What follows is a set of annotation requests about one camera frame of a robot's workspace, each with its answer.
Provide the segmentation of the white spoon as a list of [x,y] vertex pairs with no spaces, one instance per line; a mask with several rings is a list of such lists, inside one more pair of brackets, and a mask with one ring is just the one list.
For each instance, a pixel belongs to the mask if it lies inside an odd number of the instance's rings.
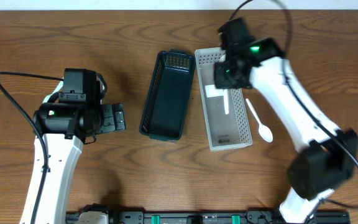
[[[224,62],[225,59],[226,59],[226,55],[223,54],[219,58],[219,62]],[[225,112],[225,114],[229,114],[229,94],[228,94],[228,89],[223,90],[223,103],[224,103],[224,112]]]

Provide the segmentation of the white spoon bowl down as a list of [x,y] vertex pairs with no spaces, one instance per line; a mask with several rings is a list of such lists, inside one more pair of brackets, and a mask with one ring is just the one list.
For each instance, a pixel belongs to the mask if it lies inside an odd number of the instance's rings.
[[259,133],[260,137],[266,142],[269,142],[269,143],[273,142],[273,134],[272,134],[270,128],[261,122],[256,110],[254,109],[252,103],[250,102],[250,100],[248,98],[246,98],[246,103],[250,109],[250,112],[253,114],[256,122],[259,125],[258,133]]

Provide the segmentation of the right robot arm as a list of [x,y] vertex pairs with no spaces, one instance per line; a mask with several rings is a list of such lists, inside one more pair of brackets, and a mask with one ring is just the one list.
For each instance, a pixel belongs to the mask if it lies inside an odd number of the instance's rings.
[[241,18],[218,29],[224,57],[214,64],[216,88],[254,88],[286,127],[297,158],[287,170],[291,189],[279,206],[286,223],[304,223],[352,178],[358,136],[341,130],[311,99],[272,38],[256,40]]

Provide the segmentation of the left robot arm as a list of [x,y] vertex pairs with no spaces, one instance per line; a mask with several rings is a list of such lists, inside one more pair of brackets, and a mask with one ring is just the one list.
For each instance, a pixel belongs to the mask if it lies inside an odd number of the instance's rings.
[[21,223],[63,223],[74,170],[86,138],[123,131],[123,105],[103,104],[103,76],[67,68],[62,82],[34,113],[34,167]]

